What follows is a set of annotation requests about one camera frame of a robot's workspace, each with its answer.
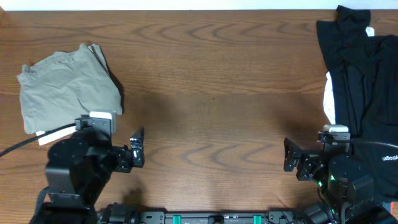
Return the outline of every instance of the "wood grain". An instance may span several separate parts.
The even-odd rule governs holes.
[[[317,20],[334,11],[7,12],[0,27],[0,146],[24,133],[16,75],[55,51],[100,44],[123,87],[115,145],[146,127],[146,164],[112,175],[112,202],[173,210],[303,207],[315,185],[282,169],[285,136],[304,148],[328,121]],[[377,35],[397,11],[373,11]],[[47,148],[0,160],[0,223],[27,223],[47,184]]]

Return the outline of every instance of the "wire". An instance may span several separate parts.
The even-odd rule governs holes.
[[[396,144],[380,142],[380,141],[375,141],[375,140],[367,140],[367,139],[347,139],[347,140],[327,139],[326,141],[333,142],[333,143],[375,144],[375,145],[379,145],[379,146],[387,146],[387,147],[391,147],[394,149],[398,149],[398,145],[396,145]]]
[[[41,138],[41,137],[48,136],[49,134],[52,134],[52,133],[55,133],[55,132],[60,131],[60,130],[62,130],[62,129],[69,128],[69,127],[73,127],[73,126],[76,126],[76,124],[75,124],[75,123],[67,124],[67,125],[61,126],[61,127],[59,127],[59,128],[55,128],[54,130],[46,131],[46,132],[45,132],[44,134],[42,134],[42,135],[35,136],[35,137],[30,138],[30,139],[26,139],[25,141],[22,141],[22,142],[20,142],[20,143],[18,143],[18,144],[15,144],[15,145],[13,145],[13,146],[7,148],[7,149],[4,150],[3,152],[0,152],[0,157],[4,156],[5,154],[7,154],[7,153],[9,153],[9,152],[11,152],[11,151],[13,151],[13,150],[15,150],[15,149],[21,147],[21,146],[25,146],[25,145],[28,144],[28,143],[34,142],[34,141],[38,140],[38,139]]]

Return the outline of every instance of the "folded cloth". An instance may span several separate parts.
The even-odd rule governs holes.
[[[109,77],[99,45],[55,52],[33,66],[23,65],[21,110],[25,132],[49,131],[94,110],[122,113],[121,97]]]

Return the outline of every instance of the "white wall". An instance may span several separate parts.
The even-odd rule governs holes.
[[[398,0],[0,0],[6,11],[216,10],[216,9],[398,9]]]

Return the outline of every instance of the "black fabric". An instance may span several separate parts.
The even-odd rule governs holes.
[[[317,22],[333,85],[336,124],[349,127],[354,138],[398,144],[398,37],[368,37],[369,10],[338,6],[337,11],[337,21]],[[398,160],[383,160],[398,151],[360,144],[353,149],[371,168],[381,199],[398,200]]]

